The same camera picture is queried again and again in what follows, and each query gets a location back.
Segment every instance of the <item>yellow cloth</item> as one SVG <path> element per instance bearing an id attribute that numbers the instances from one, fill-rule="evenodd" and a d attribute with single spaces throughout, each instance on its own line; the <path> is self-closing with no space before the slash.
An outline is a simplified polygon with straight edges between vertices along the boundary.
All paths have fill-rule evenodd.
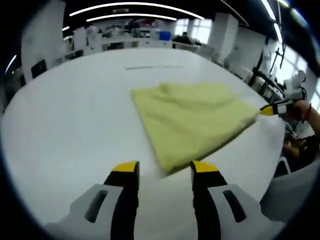
<path id="1" fill-rule="evenodd" d="M 222 84 L 164 83 L 132 97 L 166 172 L 216 150 L 259 114 Z"/>

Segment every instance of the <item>white table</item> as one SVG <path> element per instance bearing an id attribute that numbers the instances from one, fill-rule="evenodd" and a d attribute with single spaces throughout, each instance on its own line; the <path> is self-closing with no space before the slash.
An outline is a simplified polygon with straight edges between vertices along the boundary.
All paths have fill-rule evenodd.
<path id="1" fill-rule="evenodd" d="M 257 108 L 266 104 L 225 69 L 177 49 L 93 54 L 29 82 L 4 113 L 1 140 L 13 184 L 31 213 L 41 224 L 58 221 L 72 201 L 93 184 L 103 183 L 122 162 L 140 161 L 142 184 L 165 177 L 131 89 L 201 81 L 228 85 Z M 259 201 L 274 175 L 284 131 L 277 116 L 259 116 L 205 161 L 215 162 L 228 183 L 238 184 Z"/>

